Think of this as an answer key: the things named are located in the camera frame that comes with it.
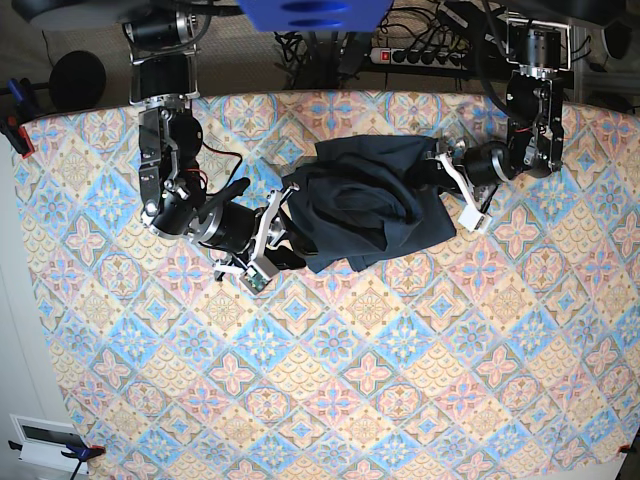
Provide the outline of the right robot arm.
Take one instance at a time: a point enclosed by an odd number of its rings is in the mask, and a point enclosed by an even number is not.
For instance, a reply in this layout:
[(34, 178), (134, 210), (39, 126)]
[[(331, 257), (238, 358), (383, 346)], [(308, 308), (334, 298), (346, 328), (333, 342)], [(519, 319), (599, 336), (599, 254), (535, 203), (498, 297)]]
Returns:
[(291, 183), (268, 196), (264, 208), (236, 203), (246, 178), (207, 190), (197, 156), (205, 146), (191, 102), (199, 95), (197, 44), (212, 19), (242, 15), (237, 5), (214, 1), (14, 1), (12, 9), (33, 26), (51, 30), (121, 27), (130, 51), (130, 102), (139, 114), (139, 191), (143, 224), (155, 235), (188, 238), (225, 253), (224, 273), (273, 275), (305, 267), (317, 248), (283, 206), (297, 191)]

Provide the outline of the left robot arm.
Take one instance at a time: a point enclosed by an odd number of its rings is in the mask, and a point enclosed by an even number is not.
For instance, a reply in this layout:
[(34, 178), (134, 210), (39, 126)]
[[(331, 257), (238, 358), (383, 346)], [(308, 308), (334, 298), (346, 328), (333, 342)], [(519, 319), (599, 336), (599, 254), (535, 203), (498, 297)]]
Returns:
[[(442, 151), (416, 162), (406, 174), (416, 188), (435, 185), (466, 194), (522, 173), (544, 178), (562, 169), (564, 74), (575, 60), (571, 26), (511, 14), (506, 7), (493, 10), (488, 2), (483, 9), (471, 52), (486, 96), (507, 116), (507, 138), (468, 147), (459, 158)], [(513, 67), (503, 98), (488, 77), (493, 68), (484, 56), (487, 35), (499, 58)]]

